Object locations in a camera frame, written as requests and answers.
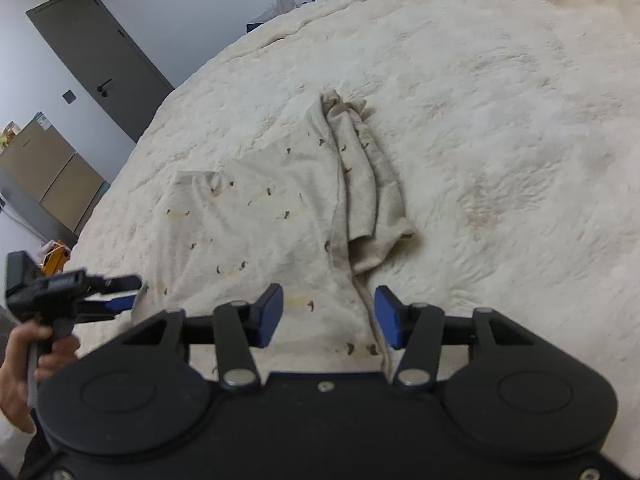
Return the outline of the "white sleeved left forearm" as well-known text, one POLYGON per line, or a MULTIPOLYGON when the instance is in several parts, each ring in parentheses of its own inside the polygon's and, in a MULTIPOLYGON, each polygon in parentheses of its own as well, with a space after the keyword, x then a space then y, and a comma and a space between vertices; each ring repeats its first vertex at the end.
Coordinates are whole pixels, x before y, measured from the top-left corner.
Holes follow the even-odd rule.
POLYGON ((37 434, 31 414, 26 415, 26 428, 14 425, 6 414, 1 413, 0 453, 2 467, 14 478, 24 464, 27 448, 37 434))

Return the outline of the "person left hand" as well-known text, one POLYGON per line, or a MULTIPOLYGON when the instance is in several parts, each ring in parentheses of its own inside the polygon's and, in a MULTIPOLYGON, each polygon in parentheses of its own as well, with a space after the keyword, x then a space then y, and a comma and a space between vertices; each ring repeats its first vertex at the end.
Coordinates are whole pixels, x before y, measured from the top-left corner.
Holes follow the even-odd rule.
POLYGON ((77 359, 80 341, 75 335, 68 335, 55 341, 51 352, 39 358, 35 370, 29 373, 30 346, 51 336, 50 327, 30 321, 15 327, 6 344, 1 365, 1 411, 13 426, 26 434, 35 431, 27 403, 29 379, 44 382, 77 359))

